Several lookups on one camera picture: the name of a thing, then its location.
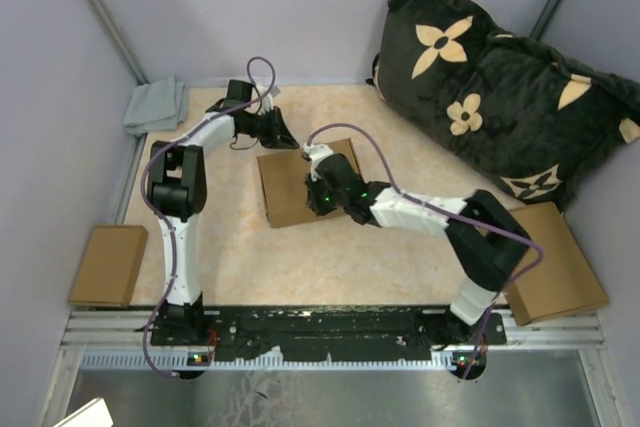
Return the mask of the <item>brown cardboard box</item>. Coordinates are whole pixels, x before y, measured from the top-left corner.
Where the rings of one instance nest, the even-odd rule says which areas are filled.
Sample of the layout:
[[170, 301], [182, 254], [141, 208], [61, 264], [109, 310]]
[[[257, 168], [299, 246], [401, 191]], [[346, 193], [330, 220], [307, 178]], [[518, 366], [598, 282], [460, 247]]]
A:
[[284, 228], [343, 217], [341, 210], [317, 216], [307, 206], [305, 177], [309, 163], [301, 151], [281, 150], [259, 156], [257, 165], [261, 179], [264, 208], [271, 228]]

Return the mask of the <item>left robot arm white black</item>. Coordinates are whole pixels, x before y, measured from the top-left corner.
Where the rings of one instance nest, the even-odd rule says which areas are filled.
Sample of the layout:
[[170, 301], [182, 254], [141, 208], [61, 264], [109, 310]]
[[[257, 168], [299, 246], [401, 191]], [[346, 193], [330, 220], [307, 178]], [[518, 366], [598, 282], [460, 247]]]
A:
[[240, 135], [267, 149], [299, 147], [274, 105], [274, 84], [231, 80], [226, 96], [177, 139], [157, 141], [143, 170], [141, 193], [158, 218], [165, 291], [147, 328], [154, 345], [202, 343], [210, 328], [198, 273], [197, 226], [207, 201], [205, 160]]

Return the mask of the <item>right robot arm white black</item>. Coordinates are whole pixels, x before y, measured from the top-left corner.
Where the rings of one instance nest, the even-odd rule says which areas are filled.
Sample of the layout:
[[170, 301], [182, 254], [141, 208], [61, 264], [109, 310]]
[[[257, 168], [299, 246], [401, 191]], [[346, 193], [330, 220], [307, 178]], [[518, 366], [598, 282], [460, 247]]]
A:
[[522, 241], [529, 236], [514, 217], [485, 190], [466, 199], [442, 198], [367, 182], [345, 155], [326, 144], [304, 147], [302, 157], [309, 163], [307, 206], [314, 214], [341, 210], [360, 225], [404, 228], [449, 241], [465, 279], [445, 311], [427, 317], [420, 335], [439, 348], [471, 341], [528, 250]]

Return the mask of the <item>folded cardboard box left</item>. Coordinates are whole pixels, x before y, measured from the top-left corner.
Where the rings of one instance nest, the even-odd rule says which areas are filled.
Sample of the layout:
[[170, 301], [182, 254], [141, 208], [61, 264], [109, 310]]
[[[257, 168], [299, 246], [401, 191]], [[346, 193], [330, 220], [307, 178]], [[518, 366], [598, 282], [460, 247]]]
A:
[[86, 307], [128, 307], [147, 241], [148, 231], [144, 226], [95, 226], [68, 303]]

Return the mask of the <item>folded cardboard box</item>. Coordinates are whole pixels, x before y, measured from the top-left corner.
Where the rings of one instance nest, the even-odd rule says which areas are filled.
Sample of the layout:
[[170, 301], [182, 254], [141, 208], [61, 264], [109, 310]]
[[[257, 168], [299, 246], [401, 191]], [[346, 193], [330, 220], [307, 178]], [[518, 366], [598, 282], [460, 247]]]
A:
[[540, 264], [511, 284], [506, 301], [519, 326], [594, 311], [609, 297], [564, 216], [551, 202], [511, 211], [544, 251]]
[[95, 226], [68, 303], [86, 307], [128, 307], [147, 241], [148, 231], [144, 226]]

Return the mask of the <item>folded cardboard box right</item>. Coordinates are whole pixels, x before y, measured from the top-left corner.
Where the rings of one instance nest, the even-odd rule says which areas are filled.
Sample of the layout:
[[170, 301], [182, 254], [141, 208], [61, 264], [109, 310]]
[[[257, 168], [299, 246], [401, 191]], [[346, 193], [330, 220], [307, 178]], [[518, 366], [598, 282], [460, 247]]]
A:
[[540, 264], [511, 284], [506, 301], [519, 326], [594, 311], [609, 297], [564, 216], [551, 202], [511, 211], [544, 251]]

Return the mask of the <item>grey folded cloth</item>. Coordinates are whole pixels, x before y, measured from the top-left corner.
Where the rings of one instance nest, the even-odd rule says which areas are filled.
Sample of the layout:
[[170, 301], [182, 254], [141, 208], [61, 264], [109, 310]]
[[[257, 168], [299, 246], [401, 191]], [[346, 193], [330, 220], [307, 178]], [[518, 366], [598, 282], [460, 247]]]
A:
[[187, 116], [186, 84], [170, 76], [134, 89], [123, 128], [134, 136], [174, 131], [187, 120]]

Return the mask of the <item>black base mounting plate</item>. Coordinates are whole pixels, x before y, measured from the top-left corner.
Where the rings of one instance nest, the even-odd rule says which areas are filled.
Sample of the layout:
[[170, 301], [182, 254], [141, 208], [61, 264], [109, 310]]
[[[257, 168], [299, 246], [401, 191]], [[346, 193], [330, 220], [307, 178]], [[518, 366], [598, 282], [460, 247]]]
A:
[[204, 308], [210, 328], [202, 343], [217, 361], [254, 360], [279, 349], [287, 362], [428, 360], [447, 347], [503, 345], [498, 314], [480, 320], [475, 335], [444, 348], [427, 344], [420, 327], [436, 306], [215, 306]]

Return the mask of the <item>black floral plush pillow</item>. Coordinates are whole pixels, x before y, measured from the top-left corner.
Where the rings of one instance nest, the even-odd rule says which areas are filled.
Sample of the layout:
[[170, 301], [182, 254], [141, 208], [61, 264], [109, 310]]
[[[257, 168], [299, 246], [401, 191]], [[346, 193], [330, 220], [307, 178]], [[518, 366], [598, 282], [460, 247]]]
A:
[[639, 138], [639, 86], [500, 27], [472, 0], [387, 0], [371, 84], [394, 112], [526, 203], [565, 209]]

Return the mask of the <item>aluminium rail frame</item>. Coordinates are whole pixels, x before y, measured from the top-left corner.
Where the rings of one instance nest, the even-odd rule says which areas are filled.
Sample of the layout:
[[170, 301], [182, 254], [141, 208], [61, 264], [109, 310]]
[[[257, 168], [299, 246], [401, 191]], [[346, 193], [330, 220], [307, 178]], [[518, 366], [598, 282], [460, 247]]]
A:
[[61, 419], [81, 368], [141, 369], [194, 374], [214, 371], [449, 370], [463, 374], [468, 356], [480, 362], [500, 352], [574, 351], [597, 420], [627, 424], [599, 321], [582, 313], [519, 326], [495, 309], [466, 336], [432, 342], [440, 306], [216, 306], [196, 330], [155, 323], [133, 310], [75, 310], [54, 365], [41, 420]]

